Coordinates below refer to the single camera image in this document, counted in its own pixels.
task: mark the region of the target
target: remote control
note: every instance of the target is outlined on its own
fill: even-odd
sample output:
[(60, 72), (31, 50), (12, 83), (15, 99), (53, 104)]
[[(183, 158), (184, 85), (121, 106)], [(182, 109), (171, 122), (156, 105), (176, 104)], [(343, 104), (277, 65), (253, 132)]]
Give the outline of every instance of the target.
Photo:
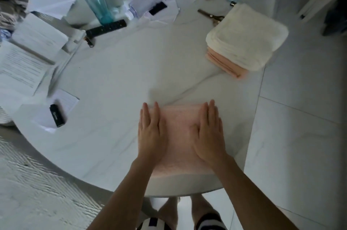
[(118, 30), (118, 29), (122, 29), (124, 27), (127, 26), (127, 23), (125, 22), (125, 20), (118, 20), (118, 21), (114, 21), (111, 22), (109, 24), (103, 25), (103, 26), (99, 26), (90, 30), (86, 30), (86, 34), (87, 37), (89, 39), (93, 39), (94, 37), (97, 37), (99, 35), (114, 31), (114, 30)]

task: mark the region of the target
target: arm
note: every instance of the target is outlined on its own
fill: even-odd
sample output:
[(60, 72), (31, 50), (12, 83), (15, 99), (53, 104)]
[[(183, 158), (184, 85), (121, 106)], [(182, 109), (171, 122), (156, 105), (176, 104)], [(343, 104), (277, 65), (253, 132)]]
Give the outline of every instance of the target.
[(167, 141), (166, 124), (160, 118), (158, 103), (154, 104), (152, 117), (144, 103), (138, 124), (138, 157), (87, 230), (136, 228), (148, 181), (154, 167), (166, 152)]
[(243, 173), (225, 150), (223, 124), (215, 102), (200, 110), (200, 127), (192, 127), (194, 149), (206, 161), (227, 192), (244, 230), (297, 230), (295, 225)]

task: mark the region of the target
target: black usb drive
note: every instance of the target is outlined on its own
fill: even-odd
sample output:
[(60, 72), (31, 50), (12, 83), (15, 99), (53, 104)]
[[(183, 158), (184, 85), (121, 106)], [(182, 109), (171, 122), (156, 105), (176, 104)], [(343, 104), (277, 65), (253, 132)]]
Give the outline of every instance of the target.
[(55, 104), (52, 104), (49, 107), (49, 110), (51, 111), (52, 117), (54, 119), (55, 124), (57, 125), (57, 127), (61, 127), (65, 124), (65, 120), (59, 110), (59, 107)]

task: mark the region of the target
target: shorts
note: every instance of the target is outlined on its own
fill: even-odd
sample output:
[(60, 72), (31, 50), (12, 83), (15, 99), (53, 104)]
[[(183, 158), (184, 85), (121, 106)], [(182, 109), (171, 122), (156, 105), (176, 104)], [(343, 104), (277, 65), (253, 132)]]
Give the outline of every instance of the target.
[[(195, 230), (228, 230), (218, 214), (209, 213), (200, 218)], [(137, 230), (172, 230), (167, 223), (156, 217), (143, 221)]]

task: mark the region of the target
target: round table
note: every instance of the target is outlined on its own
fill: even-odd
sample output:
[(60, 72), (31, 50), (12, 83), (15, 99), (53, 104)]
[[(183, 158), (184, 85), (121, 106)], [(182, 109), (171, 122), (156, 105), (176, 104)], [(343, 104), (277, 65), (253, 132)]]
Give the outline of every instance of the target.
[[(273, 15), (275, 0), (243, 0)], [(263, 71), (236, 80), (204, 57), (212, 21), (203, 9), (226, 15), (225, 0), (196, 0), (170, 25), (147, 23), (80, 47), (57, 83), (80, 99), (67, 123), (50, 134), (31, 122), (39, 105), (14, 114), (26, 139), (48, 160), (87, 183), (114, 191), (137, 156), (138, 115), (152, 105), (199, 104), (215, 99), (226, 148), (243, 169)], [(221, 188), (215, 175), (151, 178), (147, 196), (184, 196)]]

